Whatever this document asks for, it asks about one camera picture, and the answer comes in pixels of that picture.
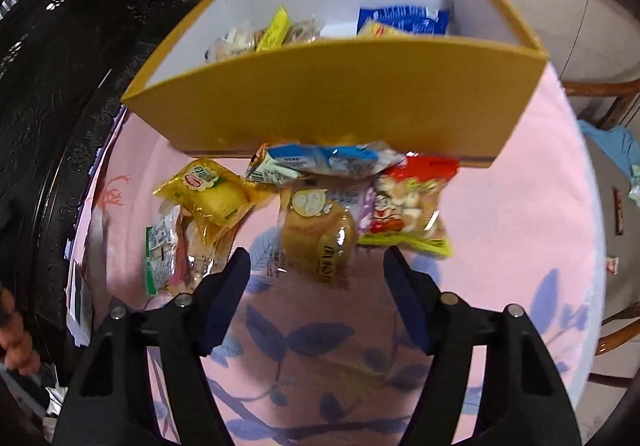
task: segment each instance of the snack bag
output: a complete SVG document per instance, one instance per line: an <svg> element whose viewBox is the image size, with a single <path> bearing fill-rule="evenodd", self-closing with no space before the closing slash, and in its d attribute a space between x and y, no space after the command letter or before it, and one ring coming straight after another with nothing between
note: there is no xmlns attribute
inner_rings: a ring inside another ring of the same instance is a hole
<svg viewBox="0 0 640 446"><path fill-rule="evenodd" d="M295 273L347 288L349 258L358 238L362 182L302 180L282 194L279 243L268 276Z"/></svg>
<svg viewBox="0 0 640 446"><path fill-rule="evenodd" d="M223 38L217 39L204 53L206 63L223 61L255 50L255 34L245 25L233 28Z"/></svg>
<svg viewBox="0 0 640 446"><path fill-rule="evenodd" d="M187 248L185 275L182 278L175 275L164 287L164 291L172 296L181 292L193 293L204 277L222 272L229 260L231 247L238 232L237 227L233 228L213 246L206 246L195 220L185 217L183 227Z"/></svg>
<svg viewBox="0 0 640 446"><path fill-rule="evenodd" d="M250 165L249 176L260 165L279 172L280 184L290 184L300 174L293 176L286 169L306 174L331 175L349 179L361 179L375 175L389 166L401 162L404 155L390 149L384 142L359 146L316 146L312 144L280 144L261 148Z"/></svg>
<svg viewBox="0 0 640 446"><path fill-rule="evenodd" d="M146 229L145 292L158 294L170 280L183 278L186 250L180 231L180 206L161 214L155 225Z"/></svg>
<svg viewBox="0 0 640 446"><path fill-rule="evenodd" d="M255 205L263 205L273 191L245 181L212 159L196 159L154 191L186 209L195 220L206 246L215 244Z"/></svg>
<svg viewBox="0 0 640 446"><path fill-rule="evenodd" d="M440 192L458 172L456 159L407 156L386 170L366 194L359 244L406 244L419 251L450 256L451 245L440 217Z"/></svg>
<svg viewBox="0 0 640 446"><path fill-rule="evenodd" d="M280 6L273 15L271 24L260 37L256 52L270 51L282 46L285 36L291 26L291 20L284 7Z"/></svg>
<svg viewBox="0 0 640 446"><path fill-rule="evenodd" d="M412 34L446 34L448 10L429 10L423 6L389 6L360 9L358 33L369 19Z"/></svg>
<svg viewBox="0 0 640 446"><path fill-rule="evenodd" d="M373 36L374 38L383 38L385 36L411 36L409 33L395 29L384 23L376 22L368 19L356 36Z"/></svg>
<svg viewBox="0 0 640 446"><path fill-rule="evenodd" d="M284 45L292 43L311 43L319 39L324 25L315 18L303 20L291 25L284 39Z"/></svg>

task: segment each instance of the yellow box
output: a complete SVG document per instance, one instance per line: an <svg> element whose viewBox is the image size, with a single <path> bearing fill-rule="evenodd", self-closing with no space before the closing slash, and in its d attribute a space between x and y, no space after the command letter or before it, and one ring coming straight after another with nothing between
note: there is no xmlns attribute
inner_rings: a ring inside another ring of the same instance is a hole
<svg viewBox="0 0 640 446"><path fill-rule="evenodd" d="M449 34L339 38L206 64L234 27L280 5L348 30L360 7L449 9ZM190 155L250 156L262 142L359 144L488 166L548 54L506 0L203 0L159 45L122 101Z"/></svg>

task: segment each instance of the finger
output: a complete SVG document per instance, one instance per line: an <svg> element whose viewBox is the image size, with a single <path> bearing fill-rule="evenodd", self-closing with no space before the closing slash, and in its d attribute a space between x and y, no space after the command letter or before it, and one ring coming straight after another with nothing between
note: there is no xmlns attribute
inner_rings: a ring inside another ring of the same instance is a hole
<svg viewBox="0 0 640 446"><path fill-rule="evenodd" d="M4 350L15 347L22 340L23 334L22 316L14 312L7 317L7 322L0 328L0 347Z"/></svg>
<svg viewBox="0 0 640 446"><path fill-rule="evenodd" d="M0 292L0 306L5 314L11 314L15 310L14 297L11 296L7 289L2 289L2 292Z"/></svg>
<svg viewBox="0 0 640 446"><path fill-rule="evenodd" d="M33 342L31 341L31 335L25 332L22 335L22 340L15 347L10 348L6 352L4 357L4 364L9 370L15 370L16 368L22 368L31 356L33 350Z"/></svg>
<svg viewBox="0 0 640 446"><path fill-rule="evenodd" d="M35 350L31 351L31 355L27 362L18 369L18 372L23 376L31 376L37 374L40 370L40 355Z"/></svg>

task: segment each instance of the yellow snack package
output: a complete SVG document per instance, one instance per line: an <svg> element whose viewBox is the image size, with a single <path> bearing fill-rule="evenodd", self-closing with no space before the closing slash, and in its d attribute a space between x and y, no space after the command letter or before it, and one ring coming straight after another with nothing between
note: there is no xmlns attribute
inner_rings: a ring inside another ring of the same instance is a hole
<svg viewBox="0 0 640 446"><path fill-rule="evenodd" d="M291 27L291 19L284 7L280 6L273 15L271 24L258 42L256 52L270 51L282 46L285 36Z"/></svg>
<svg viewBox="0 0 640 446"><path fill-rule="evenodd" d="M193 215L206 246L222 238L253 206L264 205L273 193L269 185L245 181L208 158L190 162L154 191Z"/></svg>
<svg viewBox="0 0 640 446"><path fill-rule="evenodd" d="M411 36L411 34L369 18L364 23L357 36L373 36L374 38L382 38L385 36Z"/></svg>

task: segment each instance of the table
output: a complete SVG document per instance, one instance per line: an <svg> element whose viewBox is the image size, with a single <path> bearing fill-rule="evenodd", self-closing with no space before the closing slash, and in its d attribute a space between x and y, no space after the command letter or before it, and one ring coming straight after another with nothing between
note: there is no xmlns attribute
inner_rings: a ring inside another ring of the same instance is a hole
<svg viewBox="0 0 640 446"><path fill-rule="evenodd" d="M106 288L133 307L146 302L144 227L160 204L151 191L189 160L131 115L104 169L88 255L106 251ZM236 173L247 163L220 162ZM382 251L356 252L349 291L297 278L272 285L263 273L277 213L274 200L240 228L235 245L251 254L251 280L223 345L203 360L224 421L236 444L395 445L430 360L402 328L382 277ZM407 252L410 264L473 306L521 304L575 405L602 315L604 236L591 161L551 65L498 159L489 169L462 169L444 191L441 213L454 256L438 262ZM159 355L150 356L156 413L172 437ZM456 440L472 432L483 360L478 347Z"/></svg>

